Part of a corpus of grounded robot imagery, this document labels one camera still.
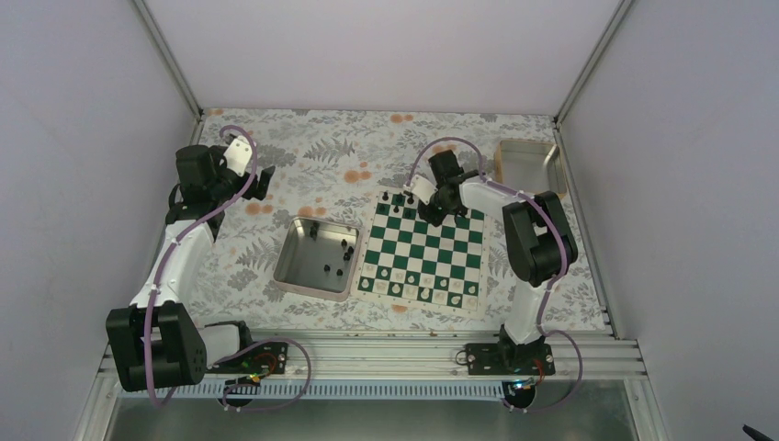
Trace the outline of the pink metal tray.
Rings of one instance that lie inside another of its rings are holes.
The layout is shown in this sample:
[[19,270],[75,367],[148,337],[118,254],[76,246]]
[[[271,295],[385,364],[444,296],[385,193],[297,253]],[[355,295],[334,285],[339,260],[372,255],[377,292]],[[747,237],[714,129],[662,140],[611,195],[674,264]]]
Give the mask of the pink metal tray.
[[[315,239],[309,236],[319,224]],[[307,217],[295,217],[288,226],[273,274],[283,291],[320,300],[343,302],[349,297],[356,272],[359,243],[363,232],[356,226]],[[324,266],[332,268],[330,273]],[[343,270],[343,277],[336,271]]]

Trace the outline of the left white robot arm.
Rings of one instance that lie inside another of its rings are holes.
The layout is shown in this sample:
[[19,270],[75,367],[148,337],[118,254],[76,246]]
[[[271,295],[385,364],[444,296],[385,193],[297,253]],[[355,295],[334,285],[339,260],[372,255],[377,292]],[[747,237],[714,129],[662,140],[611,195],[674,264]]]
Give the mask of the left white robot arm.
[[248,170],[255,154],[243,136],[226,147],[191,145],[175,154],[178,182],[169,199],[164,240],[141,290],[106,318],[108,344],[125,391],[198,384],[220,360],[242,372],[255,360],[244,322],[198,327],[186,305],[225,216],[224,204],[262,200],[275,169]]

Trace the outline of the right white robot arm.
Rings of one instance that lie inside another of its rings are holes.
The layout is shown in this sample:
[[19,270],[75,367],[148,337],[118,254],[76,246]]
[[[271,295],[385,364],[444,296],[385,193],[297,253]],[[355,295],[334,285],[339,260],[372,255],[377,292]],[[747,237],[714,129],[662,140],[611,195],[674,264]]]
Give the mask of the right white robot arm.
[[578,258],[568,218],[559,195],[530,195],[486,176],[481,169],[465,171],[450,151],[429,160],[433,179],[411,171],[403,186],[419,199],[421,218],[439,226],[448,216],[479,211],[503,227],[506,253],[514,274],[530,289],[517,294],[511,314],[498,334],[497,359],[510,374],[519,374],[533,360],[542,360],[543,314],[554,285]]

